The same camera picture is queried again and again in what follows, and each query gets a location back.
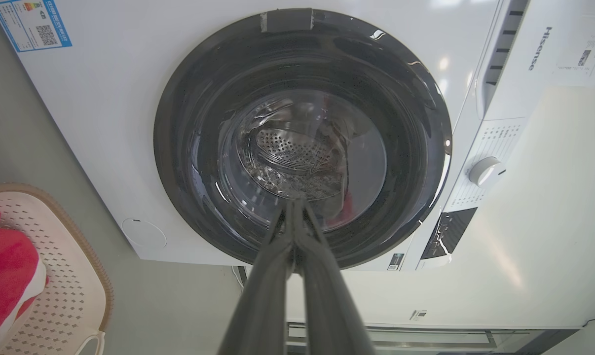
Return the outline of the red and white garment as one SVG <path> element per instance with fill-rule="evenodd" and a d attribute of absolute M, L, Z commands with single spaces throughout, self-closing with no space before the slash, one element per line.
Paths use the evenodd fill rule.
<path fill-rule="evenodd" d="M 22 231 L 0 227 L 0 347 L 47 282 L 31 240 Z"/>

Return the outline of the dark round washer door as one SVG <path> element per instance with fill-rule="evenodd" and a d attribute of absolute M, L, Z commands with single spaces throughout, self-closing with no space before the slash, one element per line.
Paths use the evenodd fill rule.
<path fill-rule="evenodd" d="M 253 263 L 277 211 L 305 199 L 340 268 L 411 236 L 449 171 L 448 108 L 396 38 L 313 9 L 312 30 L 263 33 L 260 14 L 194 48 L 158 104 L 169 199 L 217 249 Z"/>

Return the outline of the round white filter cover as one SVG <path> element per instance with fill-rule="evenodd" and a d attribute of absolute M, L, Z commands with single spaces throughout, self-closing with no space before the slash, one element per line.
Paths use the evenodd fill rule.
<path fill-rule="evenodd" d="M 148 221 L 127 218 L 122 222 L 121 228 L 126 238 L 136 247 L 161 249 L 167 245 L 164 233 Z"/>

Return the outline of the grey tape patch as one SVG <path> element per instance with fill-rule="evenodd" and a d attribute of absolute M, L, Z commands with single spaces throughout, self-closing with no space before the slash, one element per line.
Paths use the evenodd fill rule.
<path fill-rule="evenodd" d="M 313 9 L 276 9 L 260 14 L 260 30 L 263 33 L 282 33 L 312 30 Z"/>

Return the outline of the white detergent drawer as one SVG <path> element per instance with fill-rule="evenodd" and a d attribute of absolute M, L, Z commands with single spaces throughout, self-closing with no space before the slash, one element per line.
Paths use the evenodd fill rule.
<path fill-rule="evenodd" d="M 530 0 L 499 0 L 475 81 L 478 118 L 483 120 L 501 74 L 505 69 L 517 32 Z"/>

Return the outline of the black washer display panel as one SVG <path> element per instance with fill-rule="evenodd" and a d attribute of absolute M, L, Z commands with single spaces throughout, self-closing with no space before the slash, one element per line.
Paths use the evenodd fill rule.
<path fill-rule="evenodd" d="M 421 256 L 429 260 L 453 254 L 477 209 L 443 212 Z"/>

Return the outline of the blue energy label sticker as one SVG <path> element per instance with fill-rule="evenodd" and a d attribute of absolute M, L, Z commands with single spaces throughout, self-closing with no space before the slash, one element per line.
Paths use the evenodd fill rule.
<path fill-rule="evenodd" d="M 17 53 L 72 47 L 55 0 L 0 0 L 0 25 Z"/>

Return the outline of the white washer dial knob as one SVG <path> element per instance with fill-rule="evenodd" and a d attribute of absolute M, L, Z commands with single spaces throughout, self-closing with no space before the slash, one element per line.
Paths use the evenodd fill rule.
<path fill-rule="evenodd" d="M 486 157 L 477 162 L 469 171 L 469 181 L 478 188 L 487 189 L 492 187 L 503 177 L 507 171 L 503 162 L 493 156 Z"/>

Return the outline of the white paper label sheet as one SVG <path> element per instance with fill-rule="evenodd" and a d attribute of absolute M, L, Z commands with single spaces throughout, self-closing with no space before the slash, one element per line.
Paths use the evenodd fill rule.
<path fill-rule="evenodd" d="M 571 36 L 558 58 L 552 84 L 562 87 L 595 85 L 595 29 L 580 30 Z"/>

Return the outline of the cream perforated laundry basket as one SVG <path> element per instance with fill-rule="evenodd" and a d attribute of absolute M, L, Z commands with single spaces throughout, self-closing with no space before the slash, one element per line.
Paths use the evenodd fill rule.
<path fill-rule="evenodd" d="M 113 289 L 95 251 L 51 195 L 27 184 L 0 184 L 0 227 L 22 231 L 48 278 L 11 330 L 0 355 L 103 355 Z"/>

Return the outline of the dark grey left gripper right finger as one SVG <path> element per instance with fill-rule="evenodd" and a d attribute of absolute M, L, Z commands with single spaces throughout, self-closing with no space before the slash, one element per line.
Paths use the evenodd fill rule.
<path fill-rule="evenodd" d="M 307 353 L 375 355 L 335 256 L 305 200 L 296 201 L 296 268 L 304 286 Z"/>

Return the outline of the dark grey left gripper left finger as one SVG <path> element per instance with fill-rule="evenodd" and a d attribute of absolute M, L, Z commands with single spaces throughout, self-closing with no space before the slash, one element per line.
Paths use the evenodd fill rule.
<path fill-rule="evenodd" d="M 287 355 L 286 285 L 293 270 L 295 201 L 264 238 L 217 355 Z"/>

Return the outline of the white front-load washing machine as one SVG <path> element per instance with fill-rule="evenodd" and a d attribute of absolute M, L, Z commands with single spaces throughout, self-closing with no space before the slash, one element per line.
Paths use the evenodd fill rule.
<path fill-rule="evenodd" d="M 453 254 L 421 256 L 443 212 L 480 206 L 489 188 L 468 178 L 489 156 L 506 163 L 571 36 L 595 29 L 595 0 L 530 0 L 496 92 L 478 118 L 475 81 L 499 0 L 55 0 L 72 47 L 17 53 L 52 119 L 121 228 L 148 221 L 161 249 L 131 245 L 143 260 L 248 266 L 191 228 L 169 199 L 154 153 L 158 104 L 185 57 L 212 34 L 255 14 L 312 8 L 342 13 L 403 43 L 446 102 L 449 171 L 437 202 L 411 236 L 352 271 L 433 268 Z"/>

